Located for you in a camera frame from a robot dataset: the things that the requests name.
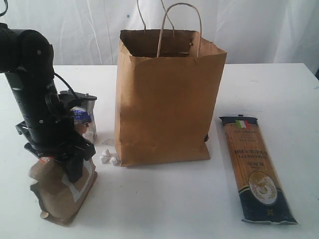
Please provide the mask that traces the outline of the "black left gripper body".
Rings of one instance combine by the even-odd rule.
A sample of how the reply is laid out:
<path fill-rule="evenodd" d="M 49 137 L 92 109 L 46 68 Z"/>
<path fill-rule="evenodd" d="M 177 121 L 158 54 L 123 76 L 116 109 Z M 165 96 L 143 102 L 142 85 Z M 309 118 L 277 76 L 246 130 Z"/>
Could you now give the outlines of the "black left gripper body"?
<path fill-rule="evenodd" d="M 21 109 L 23 121 L 17 124 L 18 134 L 27 143 L 24 149 L 37 158 L 57 157 L 60 162 L 89 160 L 95 153 L 95 146 L 75 129 L 73 113 L 61 109 L 54 115 L 48 109 Z"/>

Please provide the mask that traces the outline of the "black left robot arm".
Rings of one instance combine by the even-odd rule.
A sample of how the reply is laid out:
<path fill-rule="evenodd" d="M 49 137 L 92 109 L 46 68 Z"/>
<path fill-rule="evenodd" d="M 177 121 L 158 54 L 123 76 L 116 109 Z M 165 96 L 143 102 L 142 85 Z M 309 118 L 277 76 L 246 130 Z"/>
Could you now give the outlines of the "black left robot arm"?
<path fill-rule="evenodd" d="M 9 29 L 1 23 L 0 71 L 24 119 L 16 125 L 28 141 L 24 148 L 38 158 L 52 157 L 75 183 L 95 148 L 75 128 L 71 109 L 82 100 L 73 89 L 69 101 L 59 98 L 53 57 L 53 46 L 38 31 Z"/>

